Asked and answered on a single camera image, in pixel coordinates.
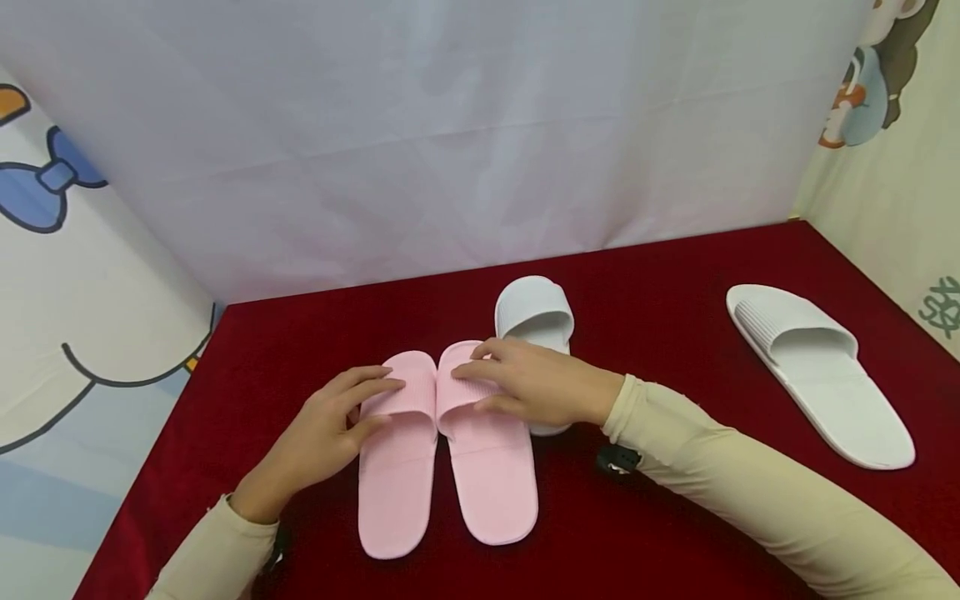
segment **cartoon wall panel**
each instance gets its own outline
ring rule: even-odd
[[[875,0],[798,208],[960,358],[960,3]]]
[[[0,70],[0,597],[73,593],[212,318],[207,292]]]

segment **white slipper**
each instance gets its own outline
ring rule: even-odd
[[[564,288],[544,276],[531,275],[512,281],[500,292],[493,310],[496,337],[512,336],[531,344],[570,353],[573,311]],[[553,436],[564,427],[530,424],[535,436]]]
[[[913,440],[856,360],[857,342],[813,302],[765,285],[727,292],[733,324],[844,458],[864,468],[909,467]]]

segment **table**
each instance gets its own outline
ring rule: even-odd
[[[497,294],[529,274],[565,288],[575,355],[687,394],[864,499],[960,580],[960,365],[812,227],[793,222],[229,307],[77,598],[142,597],[310,393],[350,366],[407,349],[438,358],[452,342],[492,335]],[[828,448],[733,327],[724,295],[737,283],[807,297],[859,338],[862,363],[913,434],[915,465],[870,471]],[[585,425],[534,441],[540,519],[504,547],[470,536],[441,444],[429,528],[392,562],[360,547],[351,466],[295,498],[283,519],[294,545],[258,593],[811,595],[719,518],[641,475],[617,483],[599,473],[603,442]]]

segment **blue bow tie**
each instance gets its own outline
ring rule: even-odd
[[[47,131],[50,162],[35,167],[0,162],[0,213],[36,233],[53,233],[66,219],[66,190],[71,185],[107,185],[59,127]]]

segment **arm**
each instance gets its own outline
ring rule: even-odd
[[[900,528],[685,396],[628,375],[603,427],[658,484],[720,516],[827,598],[957,598]]]
[[[266,457],[197,523],[160,571],[147,600],[237,600],[273,551],[280,512],[298,491],[348,465],[389,417],[347,429],[364,400],[403,387],[390,369],[360,367],[334,377],[303,404]]]
[[[454,376],[489,379],[505,391],[478,410],[602,425],[612,442],[643,457],[638,470],[756,540],[826,597],[960,598],[949,575],[896,525],[669,388],[519,340],[488,340],[473,358]]]

